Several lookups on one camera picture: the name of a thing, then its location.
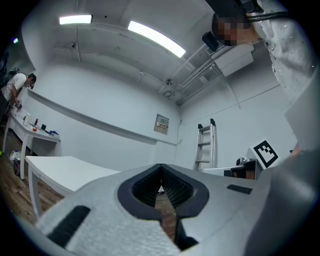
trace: white desk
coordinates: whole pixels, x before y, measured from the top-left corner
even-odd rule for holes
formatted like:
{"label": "white desk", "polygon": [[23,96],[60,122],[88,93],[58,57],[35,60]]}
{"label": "white desk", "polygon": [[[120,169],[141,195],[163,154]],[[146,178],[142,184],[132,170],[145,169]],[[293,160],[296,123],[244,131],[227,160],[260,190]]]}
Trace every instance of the white desk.
{"label": "white desk", "polygon": [[[42,139],[45,141],[55,142],[56,143],[55,148],[54,148],[54,155],[55,156],[57,155],[60,139],[54,138],[51,135],[49,135],[48,133],[46,133],[45,131],[40,130],[40,129],[38,129],[37,131],[30,130],[28,127],[26,127],[24,125],[24,121],[22,119],[16,117],[16,115],[14,115],[10,112],[9,119],[8,119],[8,122],[6,123],[5,131],[4,131],[2,153],[4,153],[6,150],[6,140],[7,140],[9,124],[10,124],[11,120],[13,120],[16,124],[18,124],[25,132],[23,142],[22,142],[21,157],[20,157],[20,178],[22,180],[24,180],[25,179],[25,156],[26,156],[26,147],[27,147],[28,138],[34,137],[34,138]],[[31,154],[33,152],[32,144],[31,144],[31,148],[30,148]]]}
{"label": "white desk", "polygon": [[27,156],[25,159],[29,164],[30,197],[37,219],[43,213],[38,192],[39,179],[59,194],[67,196],[93,180],[119,173],[73,156]]}

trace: wall trim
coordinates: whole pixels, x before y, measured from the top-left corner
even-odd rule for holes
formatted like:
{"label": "wall trim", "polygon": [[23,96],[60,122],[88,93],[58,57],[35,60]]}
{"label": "wall trim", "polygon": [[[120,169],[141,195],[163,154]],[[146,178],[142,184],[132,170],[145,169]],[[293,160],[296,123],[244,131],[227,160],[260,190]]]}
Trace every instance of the wall trim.
{"label": "wall trim", "polygon": [[77,121],[84,123],[88,126],[97,128],[99,130],[102,130],[102,131],[105,131],[105,132],[108,132],[111,134],[115,134],[115,135],[118,135],[118,136],[121,136],[121,137],[124,137],[127,139],[135,140],[138,142],[151,144],[151,145],[155,145],[157,143],[157,141],[159,141],[159,142],[164,142],[164,143],[176,146],[175,143],[170,143],[168,141],[159,140],[159,139],[155,139],[155,138],[148,137],[145,135],[141,135],[139,133],[123,129],[123,128],[114,126],[112,124],[97,120],[97,119],[92,118],[90,116],[87,116],[85,114],[79,113],[79,112],[74,111],[70,108],[67,108],[63,105],[60,105],[60,104],[42,96],[42,95],[34,92],[33,90],[31,90],[29,88],[27,89],[27,94],[28,94],[28,96],[30,96],[34,100],[40,102],[41,104],[47,106],[48,108],[51,108],[51,109],[61,113],[62,115],[65,115],[69,118],[77,120]]}

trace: wooden floor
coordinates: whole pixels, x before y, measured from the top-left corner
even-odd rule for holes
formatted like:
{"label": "wooden floor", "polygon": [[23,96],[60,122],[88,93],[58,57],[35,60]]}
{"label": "wooden floor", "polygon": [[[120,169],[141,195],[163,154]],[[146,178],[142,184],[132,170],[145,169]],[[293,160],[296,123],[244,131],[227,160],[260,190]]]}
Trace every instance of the wooden floor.
{"label": "wooden floor", "polygon": [[[0,129],[0,146],[2,148],[4,133]],[[17,216],[24,218],[30,223],[36,222],[36,216],[31,203],[28,164],[24,166],[24,180],[14,174],[14,165],[10,160],[10,153],[13,150],[21,151],[22,143],[16,138],[12,131],[8,132],[6,141],[6,154],[0,156],[0,193],[7,204],[7,207]],[[56,202],[64,197],[53,191],[43,181],[38,182],[39,197],[42,209],[48,210]],[[155,208],[162,213],[162,228],[170,237],[174,239],[176,231],[176,212],[170,204],[168,197],[163,194],[157,196]]]}

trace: white shirt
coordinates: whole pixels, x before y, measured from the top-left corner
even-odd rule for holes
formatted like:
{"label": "white shirt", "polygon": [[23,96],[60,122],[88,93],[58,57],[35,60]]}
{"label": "white shirt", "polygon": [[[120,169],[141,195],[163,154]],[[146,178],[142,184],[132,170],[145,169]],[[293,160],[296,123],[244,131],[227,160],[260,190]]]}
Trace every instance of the white shirt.
{"label": "white shirt", "polygon": [[[257,3],[264,14],[288,11],[277,0]],[[317,54],[300,24],[293,19],[277,18],[253,24],[267,43],[272,70],[291,105],[314,79],[319,62]]]}
{"label": "white shirt", "polygon": [[8,83],[1,88],[1,92],[4,96],[4,98],[10,102],[11,101],[11,94],[12,89],[15,87],[15,89],[18,91],[22,86],[24,86],[25,82],[27,81],[27,76],[23,73],[17,73],[14,75]]}

